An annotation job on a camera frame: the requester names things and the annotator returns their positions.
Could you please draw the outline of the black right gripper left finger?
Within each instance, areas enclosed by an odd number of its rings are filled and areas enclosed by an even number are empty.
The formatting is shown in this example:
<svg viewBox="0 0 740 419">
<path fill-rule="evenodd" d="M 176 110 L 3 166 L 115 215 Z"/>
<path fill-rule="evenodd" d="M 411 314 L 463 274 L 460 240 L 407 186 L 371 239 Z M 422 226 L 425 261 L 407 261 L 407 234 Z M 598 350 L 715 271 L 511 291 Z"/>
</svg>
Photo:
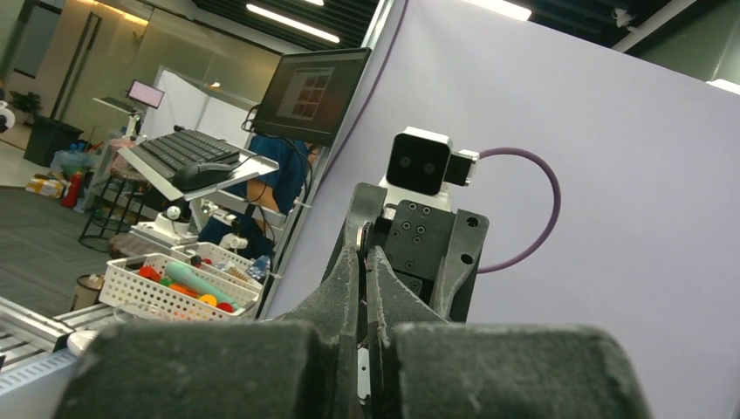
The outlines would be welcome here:
<svg viewBox="0 0 740 419">
<path fill-rule="evenodd" d="M 57 418 L 356 418 L 360 261 L 342 249 L 291 312 L 251 322 L 130 322 L 82 354 Z"/>
</svg>

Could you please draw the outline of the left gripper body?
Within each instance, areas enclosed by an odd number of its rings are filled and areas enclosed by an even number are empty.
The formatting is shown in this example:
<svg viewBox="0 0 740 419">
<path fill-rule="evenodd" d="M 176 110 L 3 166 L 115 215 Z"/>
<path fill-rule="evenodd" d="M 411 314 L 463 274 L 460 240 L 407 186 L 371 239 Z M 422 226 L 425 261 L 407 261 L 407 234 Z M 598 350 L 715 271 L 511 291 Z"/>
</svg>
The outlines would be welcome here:
<svg viewBox="0 0 740 419">
<path fill-rule="evenodd" d="M 381 247 L 394 275 L 428 304 L 456 214 L 409 200 L 393 210 L 392 218 L 375 218 L 371 246 Z"/>
</svg>

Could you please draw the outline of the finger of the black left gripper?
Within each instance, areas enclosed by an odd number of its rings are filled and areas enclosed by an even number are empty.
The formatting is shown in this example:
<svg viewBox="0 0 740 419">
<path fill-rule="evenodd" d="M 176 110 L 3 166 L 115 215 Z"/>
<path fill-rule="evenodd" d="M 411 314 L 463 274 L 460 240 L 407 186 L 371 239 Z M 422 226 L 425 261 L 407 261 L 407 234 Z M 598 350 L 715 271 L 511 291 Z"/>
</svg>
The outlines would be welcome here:
<svg viewBox="0 0 740 419">
<path fill-rule="evenodd" d="M 447 321 L 467 319 L 488 227 L 486 216 L 464 209 L 455 215 L 430 298 L 432 310 Z"/>
<path fill-rule="evenodd" d="M 370 231 L 382 215 L 386 196 L 387 189 L 375 184 L 361 182 L 355 186 L 322 281 L 329 278 L 342 248 L 349 246 L 359 251 L 362 256 L 367 254 Z"/>
</svg>

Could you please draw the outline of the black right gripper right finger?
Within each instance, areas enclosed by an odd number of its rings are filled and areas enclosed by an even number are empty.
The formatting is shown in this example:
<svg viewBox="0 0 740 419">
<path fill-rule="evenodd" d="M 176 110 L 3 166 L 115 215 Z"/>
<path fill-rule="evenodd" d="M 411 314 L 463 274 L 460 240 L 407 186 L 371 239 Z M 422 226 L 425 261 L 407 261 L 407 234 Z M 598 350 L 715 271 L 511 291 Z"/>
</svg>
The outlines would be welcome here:
<svg viewBox="0 0 740 419">
<path fill-rule="evenodd" d="M 376 418 L 648 418 L 625 350 L 586 325 L 444 320 L 367 256 Z"/>
</svg>

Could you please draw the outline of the seated person in blue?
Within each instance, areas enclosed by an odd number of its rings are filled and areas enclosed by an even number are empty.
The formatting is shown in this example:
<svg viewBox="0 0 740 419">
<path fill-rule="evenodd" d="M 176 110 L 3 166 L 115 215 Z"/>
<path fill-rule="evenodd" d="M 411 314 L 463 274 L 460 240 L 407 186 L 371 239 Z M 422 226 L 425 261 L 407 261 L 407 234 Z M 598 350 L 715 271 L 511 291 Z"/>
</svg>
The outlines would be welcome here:
<svg viewBox="0 0 740 419">
<path fill-rule="evenodd" d="M 288 215 L 308 176 L 319 148 L 309 142 L 255 135 L 249 151 L 278 164 L 278 170 L 246 182 L 229 186 L 226 192 L 245 198 L 266 209 Z M 274 243 L 271 229 L 245 214 L 236 216 L 239 236 L 247 240 L 246 248 L 237 253 L 248 259 L 269 256 Z"/>
</svg>

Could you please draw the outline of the black computer monitor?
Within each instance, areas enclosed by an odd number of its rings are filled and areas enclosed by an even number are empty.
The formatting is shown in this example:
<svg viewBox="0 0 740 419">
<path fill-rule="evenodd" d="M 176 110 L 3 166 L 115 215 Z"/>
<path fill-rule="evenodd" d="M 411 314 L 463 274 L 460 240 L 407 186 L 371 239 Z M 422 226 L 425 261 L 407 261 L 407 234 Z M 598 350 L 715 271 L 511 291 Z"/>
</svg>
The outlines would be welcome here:
<svg viewBox="0 0 740 419">
<path fill-rule="evenodd" d="M 371 52 L 360 47 L 282 56 L 257 108 L 254 131 L 330 147 Z"/>
</svg>

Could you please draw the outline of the white perforated basket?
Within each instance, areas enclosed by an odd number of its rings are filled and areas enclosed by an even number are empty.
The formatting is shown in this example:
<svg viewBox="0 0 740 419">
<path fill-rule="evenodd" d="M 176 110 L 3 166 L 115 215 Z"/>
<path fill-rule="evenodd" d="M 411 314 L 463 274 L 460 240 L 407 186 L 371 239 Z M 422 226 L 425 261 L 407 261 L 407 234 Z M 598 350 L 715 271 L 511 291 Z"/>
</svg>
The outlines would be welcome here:
<svg viewBox="0 0 740 419">
<path fill-rule="evenodd" d="M 201 269 L 226 279 L 235 285 L 240 285 L 260 293 L 263 285 L 248 274 L 254 263 L 253 259 L 242 258 L 234 251 L 227 251 L 216 244 L 196 242 L 172 246 L 170 255 L 181 261 L 188 262 L 192 257 L 203 259 Z"/>
<path fill-rule="evenodd" d="M 241 309 L 235 310 L 229 303 L 218 302 L 213 295 L 200 294 L 175 282 L 165 273 L 165 265 L 174 261 L 178 260 L 162 253 L 108 261 L 99 301 L 111 307 L 120 306 L 127 313 L 138 313 L 142 305 L 152 306 L 176 320 L 187 321 L 237 319 L 257 306 L 257 292 L 223 278 L 225 291 L 243 306 Z M 192 267 L 201 277 L 217 277 Z"/>
</svg>

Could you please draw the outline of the black computer mouse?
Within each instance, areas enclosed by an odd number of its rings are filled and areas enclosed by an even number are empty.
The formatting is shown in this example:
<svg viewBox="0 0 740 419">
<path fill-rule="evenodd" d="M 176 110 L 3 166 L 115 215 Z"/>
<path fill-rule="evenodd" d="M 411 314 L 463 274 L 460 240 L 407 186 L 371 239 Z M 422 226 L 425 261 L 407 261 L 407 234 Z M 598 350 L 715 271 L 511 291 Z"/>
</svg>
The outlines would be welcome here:
<svg viewBox="0 0 740 419">
<path fill-rule="evenodd" d="M 218 162 L 191 162 L 178 169 L 170 183 L 182 192 L 190 192 L 228 179 L 235 167 Z"/>
</svg>

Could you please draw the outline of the black keyboard on stand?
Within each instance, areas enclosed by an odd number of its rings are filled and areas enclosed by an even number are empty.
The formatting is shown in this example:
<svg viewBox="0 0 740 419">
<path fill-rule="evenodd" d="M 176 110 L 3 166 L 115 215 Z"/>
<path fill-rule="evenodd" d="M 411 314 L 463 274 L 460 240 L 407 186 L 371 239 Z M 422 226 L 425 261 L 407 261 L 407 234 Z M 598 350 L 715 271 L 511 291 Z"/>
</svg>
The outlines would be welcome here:
<svg viewBox="0 0 740 419">
<path fill-rule="evenodd" d="M 192 201 L 278 170 L 278 164 L 267 157 L 190 129 L 144 140 L 138 145 L 120 149 L 118 154 L 172 202 Z M 222 182 L 182 192 L 170 183 L 170 179 L 178 169 L 191 162 L 225 163 L 235 169 Z"/>
</svg>

